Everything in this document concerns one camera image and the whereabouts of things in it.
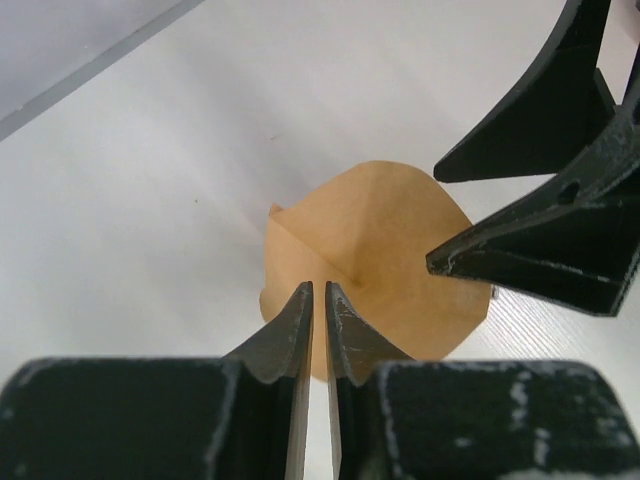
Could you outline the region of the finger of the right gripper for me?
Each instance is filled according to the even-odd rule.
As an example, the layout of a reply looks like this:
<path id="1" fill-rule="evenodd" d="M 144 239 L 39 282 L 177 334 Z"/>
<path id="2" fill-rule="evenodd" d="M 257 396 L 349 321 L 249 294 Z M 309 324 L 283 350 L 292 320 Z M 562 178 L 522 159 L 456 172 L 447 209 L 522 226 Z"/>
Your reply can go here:
<path id="1" fill-rule="evenodd" d="M 639 267 L 639 107 L 530 194 L 429 252 L 430 273 L 616 316 Z"/>
<path id="2" fill-rule="evenodd" d="M 610 4 L 568 1 L 532 64 L 433 169 L 441 182 L 559 172 L 613 112 L 597 67 Z"/>

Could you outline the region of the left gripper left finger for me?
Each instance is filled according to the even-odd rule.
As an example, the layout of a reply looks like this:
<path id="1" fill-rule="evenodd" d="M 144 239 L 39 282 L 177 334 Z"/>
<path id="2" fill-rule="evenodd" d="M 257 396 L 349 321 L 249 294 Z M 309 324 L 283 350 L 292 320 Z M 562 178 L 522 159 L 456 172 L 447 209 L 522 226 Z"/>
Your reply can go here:
<path id="1" fill-rule="evenodd" d="M 228 354 L 32 360 L 1 391 L 5 479 L 300 479 L 313 286 Z"/>

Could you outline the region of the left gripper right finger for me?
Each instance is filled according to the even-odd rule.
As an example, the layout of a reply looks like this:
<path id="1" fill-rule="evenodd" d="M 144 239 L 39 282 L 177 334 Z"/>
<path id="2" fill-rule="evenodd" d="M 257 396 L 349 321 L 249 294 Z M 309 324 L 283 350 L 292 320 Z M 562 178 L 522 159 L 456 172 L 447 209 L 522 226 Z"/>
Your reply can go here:
<path id="1" fill-rule="evenodd" d="M 338 479 L 635 479 L 616 394 L 573 361 L 418 361 L 325 288 Z"/>

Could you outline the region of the single brown coffee filter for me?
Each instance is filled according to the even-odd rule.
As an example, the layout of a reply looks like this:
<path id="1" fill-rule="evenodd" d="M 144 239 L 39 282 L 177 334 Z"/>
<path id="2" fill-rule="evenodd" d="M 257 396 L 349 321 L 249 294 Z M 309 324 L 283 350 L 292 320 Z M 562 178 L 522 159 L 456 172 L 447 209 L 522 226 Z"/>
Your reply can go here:
<path id="1" fill-rule="evenodd" d="M 432 275 L 426 255 L 470 227 L 427 173 L 398 162 L 369 161 L 300 200 L 269 211 L 265 237 L 264 320 L 295 288 L 314 290 L 311 373 L 324 381 L 325 285 L 341 286 L 355 310 L 409 356 L 440 360 L 486 318 L 489 285 Z"/>

